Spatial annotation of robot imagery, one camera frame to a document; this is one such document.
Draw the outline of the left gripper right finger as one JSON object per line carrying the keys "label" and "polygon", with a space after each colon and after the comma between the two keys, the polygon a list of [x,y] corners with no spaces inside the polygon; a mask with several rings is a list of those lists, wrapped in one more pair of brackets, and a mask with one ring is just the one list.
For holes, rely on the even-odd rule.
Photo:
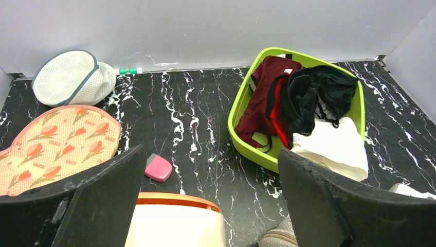
{"label": "left gripper right finger", "polygon": [[435,246],[435,200],[357,182],[288,149],[278,170],[299,246]]}

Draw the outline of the beige mesh cylindrical laundry bag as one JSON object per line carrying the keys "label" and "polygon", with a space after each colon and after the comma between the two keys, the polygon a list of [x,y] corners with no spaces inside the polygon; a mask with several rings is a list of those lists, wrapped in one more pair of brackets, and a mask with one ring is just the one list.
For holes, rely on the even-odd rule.
{"label": "beige mesh cylindrical laundry bag", "polygon": [[289,215],[259,239],[258,247],[298,247]]}

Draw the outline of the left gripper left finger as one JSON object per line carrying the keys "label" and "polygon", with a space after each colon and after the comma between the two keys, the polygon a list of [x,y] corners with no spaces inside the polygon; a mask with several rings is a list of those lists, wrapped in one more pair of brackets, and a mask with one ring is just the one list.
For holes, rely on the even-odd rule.
{"label": "left gripper left finger", "polygon": [[1,196],[1,246],[124,246],[147,153],[114,158],[18,196]]}

